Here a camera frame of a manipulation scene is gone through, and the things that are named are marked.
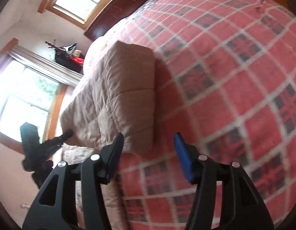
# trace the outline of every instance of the pillow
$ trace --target pillow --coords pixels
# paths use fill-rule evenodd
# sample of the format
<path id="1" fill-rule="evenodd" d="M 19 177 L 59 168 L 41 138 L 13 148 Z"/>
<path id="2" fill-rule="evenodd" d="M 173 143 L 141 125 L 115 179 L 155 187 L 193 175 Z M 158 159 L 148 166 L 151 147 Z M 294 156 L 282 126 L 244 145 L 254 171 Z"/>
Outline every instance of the pillow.
<path id="1" fill-rule="evenodd" d="M 91 67 L 96 65 L 103 57 L 103 50 L 106 48 L 107 42 L 103 36 L 96 39 L 89 47 L 83 64 L 83 73 L 88 74 Z"/>
<path id="2" fill-rule="evenodd" d="M 117 132 L 125 137 L 124 151 L 147 152 L 153 145 L 153 52 L 135 44 L 114 43 L 75 90 L 61 115 L 69 145 L 101 149 Z"/>

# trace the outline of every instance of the black plastic bracket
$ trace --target black plastic bracket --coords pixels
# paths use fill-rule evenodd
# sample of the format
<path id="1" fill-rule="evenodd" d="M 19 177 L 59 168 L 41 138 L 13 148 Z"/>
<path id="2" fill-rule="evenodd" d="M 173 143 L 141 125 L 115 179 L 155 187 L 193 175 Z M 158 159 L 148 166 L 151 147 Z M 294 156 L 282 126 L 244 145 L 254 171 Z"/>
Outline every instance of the black plastic bracket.
<path id="1" fill-rule="evenodd" d="M 86 230 L 111 230 L 100 184 L 114 177 L 124 145 L 118 133 L 113 144 L 103 147 L 83 163 L 58 163 L 40 188 L 24 220 L 23 230 L 72 230 L 77 226 L 75 181 L 82 181 L 82 203 Z"/>

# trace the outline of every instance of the beige comforter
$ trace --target beige comforter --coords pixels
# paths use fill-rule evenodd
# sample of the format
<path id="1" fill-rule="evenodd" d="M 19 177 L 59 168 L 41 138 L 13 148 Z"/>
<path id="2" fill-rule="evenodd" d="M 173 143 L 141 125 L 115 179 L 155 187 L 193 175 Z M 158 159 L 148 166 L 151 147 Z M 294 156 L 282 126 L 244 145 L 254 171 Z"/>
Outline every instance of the beige comforter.
<path id="1" fill-rule="evenodd" d="M 124 151 L 145 152 L 153 144 L 154 63 L 149 48 L 116 42 L 76 87 L 73 100 L 61 115 L 63 131 L 73 129 L 63 149 L 63 159 L 79 163 L 111 144 L 118 131 L 124 134 Z M 128 224 L 115 181 L 102 193 L 113 230 Z M 81 187 L 77 184 L 78 221 L 84 227 Z"/>

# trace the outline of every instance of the window curtain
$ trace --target window curtain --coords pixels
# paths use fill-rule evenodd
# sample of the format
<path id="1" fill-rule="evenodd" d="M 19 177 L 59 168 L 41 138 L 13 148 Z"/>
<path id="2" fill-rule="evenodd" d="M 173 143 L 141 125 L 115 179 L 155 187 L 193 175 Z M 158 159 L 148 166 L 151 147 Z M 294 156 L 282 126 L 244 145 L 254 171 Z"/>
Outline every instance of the window curtain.
<path id="1" fill-rule="evenodd" d="M 20 63 L 66 85 L 76 87 L 82 78 L 81 74 L 43 58 L 19 45 L 12 47 L 8 54 Z"/>

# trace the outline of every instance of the quilted blanket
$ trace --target quilted blanket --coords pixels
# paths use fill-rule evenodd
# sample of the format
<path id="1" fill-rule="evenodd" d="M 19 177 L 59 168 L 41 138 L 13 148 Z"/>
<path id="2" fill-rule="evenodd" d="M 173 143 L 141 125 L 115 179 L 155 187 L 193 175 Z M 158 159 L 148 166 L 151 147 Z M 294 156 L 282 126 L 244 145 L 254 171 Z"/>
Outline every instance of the quilted blanket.
<path id="1" fill-rule="evenodd" d="M 91 73 L 83 76 L 60 117 L 62 130 L 74 133 L 66 143 L 101 150 L 121 132 L 124 151 L 149 151 L 155 104 L 153 52 L 116 41 L 93 63 Z"/>
<path id="2" fill-rule="evenodd" d="M 272 0 L 158 0 L 105 38 L 149 47 L 160 59 L 154 147 L 120 161 L 131 228 L 187 222 L 195 187 L 174 152 L 177 131 L 218 162 L 239 161 L 281 222 L 296 202 L 296 16 Z"/>

